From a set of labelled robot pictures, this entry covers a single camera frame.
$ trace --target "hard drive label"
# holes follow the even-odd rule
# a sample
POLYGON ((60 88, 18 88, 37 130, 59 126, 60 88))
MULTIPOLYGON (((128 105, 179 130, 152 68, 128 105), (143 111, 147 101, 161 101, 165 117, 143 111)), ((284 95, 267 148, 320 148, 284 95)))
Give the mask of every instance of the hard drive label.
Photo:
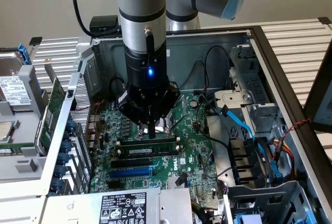
POLYGON ((99 224, 145 224, 146 192, 105 195, 99 224))
POLYGON ((0 77, 0 87, 11 106, 30 105, 30 99, 23 82, 18 76, 0 77))

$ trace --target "barcode label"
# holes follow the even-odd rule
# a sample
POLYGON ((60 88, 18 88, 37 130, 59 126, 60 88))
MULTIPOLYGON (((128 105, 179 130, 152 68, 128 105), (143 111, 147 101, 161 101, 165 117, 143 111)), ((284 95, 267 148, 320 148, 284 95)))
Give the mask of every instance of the barcode label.
POLYGON ((18 76, 0 77, 0 87, 11 106, 30 105, 30 99, 23 82, 18 76))
POLYGON ((152 149, 130 150, 129 154, 152 153, 152 149))

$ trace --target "screw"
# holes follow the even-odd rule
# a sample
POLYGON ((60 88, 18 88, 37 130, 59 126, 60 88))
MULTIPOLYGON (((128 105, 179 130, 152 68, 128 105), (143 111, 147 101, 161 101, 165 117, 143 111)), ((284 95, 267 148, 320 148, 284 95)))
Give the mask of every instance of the screw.
POLYGON ((250 101, 251 96, 249 94, 244 94, 243 99, 244 99, 244 101, 250 101))

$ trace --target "motherboard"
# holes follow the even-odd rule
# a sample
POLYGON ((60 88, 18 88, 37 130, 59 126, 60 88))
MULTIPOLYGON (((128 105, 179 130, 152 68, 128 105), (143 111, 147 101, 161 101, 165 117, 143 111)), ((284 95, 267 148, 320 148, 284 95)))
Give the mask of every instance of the motherboard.
POLYGON ((182 95, 165 121, 156 125, 155 139, 148 139, 144 126, 123 116, 115 103, 101 106, 98 116, 90 117, 100 119, 93 122, 99 140, 91 152, 90 193, 188 187, 192 201, 216 208, 217 181, 207 177, 215 175, 216 169, 209 159, 211 141, 197 130, 205 127, 203 108, 196 122, 198 104, 197 95, 182 95))

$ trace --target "green circuit board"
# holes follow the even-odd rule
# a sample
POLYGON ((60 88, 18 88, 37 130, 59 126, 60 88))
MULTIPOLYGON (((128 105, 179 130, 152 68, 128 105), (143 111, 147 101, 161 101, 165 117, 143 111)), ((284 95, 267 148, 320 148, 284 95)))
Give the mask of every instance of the green circuit board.
POLYGON ((50 100, 45 109, 41 123, 41 130, 38 135, 40 142, 46 147, 46 149, 49 149, 51 145, 64 98, 65 92, 58 78, 56 78, 53 83, 50 100))
MULTIPOLYGON (((207 163, 206 173, 202 169, 212 151, 211 141, 203 135, 198 134, 193 128, 193 123, 196 121, 196 109, 189 106, 189 102, 193 99, 198 102, 198 96, 194 96, 191 93, 185 94, 171 110, 174 123, 183 115, 185 116, 174 128, 174 135, 181 139, 181 151, 178 155, 149 157, 152 165, 158 165, 155 167, 152 176, 113 179, 109 177, 109 173, 113 169, 111 162, 119 159, 116 147, 117 125, 121 123, 125 126, 125 129, 121 130, 121 134, 126 136, 127 142, 135 141, 134 136, 137 133, 137 126, 132 122, 129 123, 128 119, 122 116, 114 105, 112 107, 111 103, 106 104, 99 114, 105 120, 101 132, 108 132, 109 140, 104 143, 102 150, 99 144, 95 144, 94 146, 92 153, 94 175, 91 179, 90 193, 153 187, 167 189, 170 186, 169 182, 185 171, 188 173, 187 179, 188 184, 190 184, 189 190, 192 200, 198 201, 201 206, 216 207, 218 198, 217 195, 215 197, 212 196, 212 189, 217 189, 217 183, 215 179, 206 177, 206 173, 215 175, 215 165, 210 160, 207 163), (112 180, 120 180, 121 188, 110 189, 108 182, 112 180)), ((203 114, 204 110, 202 107, 198 115, 201 129, 204 128, 203 114)))

